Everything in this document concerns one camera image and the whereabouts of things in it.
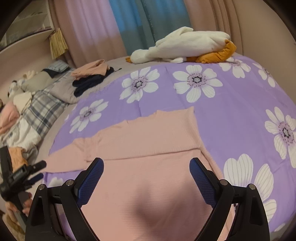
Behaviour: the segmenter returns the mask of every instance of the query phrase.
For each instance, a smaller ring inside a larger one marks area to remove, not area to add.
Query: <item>blue rubber pad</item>
[[[206,204],[215,208],[217,201],[215,198],[214,187],[201,167],[196,163],[195,159],[190,161],[189,170]]]
[[[91,195],[98,184],[104,171],[104,162],[99,160],[93,167],[89,175],[84,179],[81,187],[78,190],[77,205],[81,208],[82,205],[88,203]]]

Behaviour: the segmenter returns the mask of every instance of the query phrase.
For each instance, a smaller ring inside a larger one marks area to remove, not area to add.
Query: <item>teal curtain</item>
[[[180,27],[191,27],[183,0],[109,1],[129,55],[154,46]]]
[[[109,2],[128,55],[137,49],[148,49],[154,45],[149,23],[147,20],[141,20],[135,0],[109,0]]]
[[[136,0],[144,8],[154,41],[158,41],[181,27],[191,27],[189,15],[183,0]]]

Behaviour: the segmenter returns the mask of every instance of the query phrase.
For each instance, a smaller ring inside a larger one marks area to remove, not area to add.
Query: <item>pink folded cloth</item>
[[[96,75],[101,74],[103,76],[106,75],[107,70],[109,70],[110,67],[105,62],[104,59],[100,59],[94,62],[91,62],[89,64],[83,65],[82,67],[74,70],[71,73],[71,76],[74,76],[76,80],[79,80],[83,77],[88,77],[90,75]]]
[[[157,111],[76,139],[49,156],[46,171],[86,169],[95,157],[104,160],[104,173],[81,210],[100,240],[193,241],[212,207],[190,174],[190,160],[198,157],[223,178],[193,107]],[[219,240],[227,238],[233,217],[232,208]]]
[[[8,102],[0,114],[0,135],[7,132],[16,123],[19,117],[20,114],[13,102]]]

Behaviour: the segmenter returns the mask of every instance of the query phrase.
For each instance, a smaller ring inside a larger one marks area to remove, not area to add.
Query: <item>purple bedspread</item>
[[[225,178],[257,186],[270,232],[287,222],[295,211],[296,106],[267,70],[244,56],[220,64],[160,64],[123,76],[78,102],[50,153],[123,120],[190,106]],[[48,173],[44,181],[78,173]]]

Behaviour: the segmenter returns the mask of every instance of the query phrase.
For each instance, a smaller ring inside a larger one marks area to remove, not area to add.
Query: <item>sweater sleeve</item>
[[[70,145],[52,153],[46,160],[45,172],[70,172],[84,170],[88,163],[85,155],[85,139],[75,139]]]

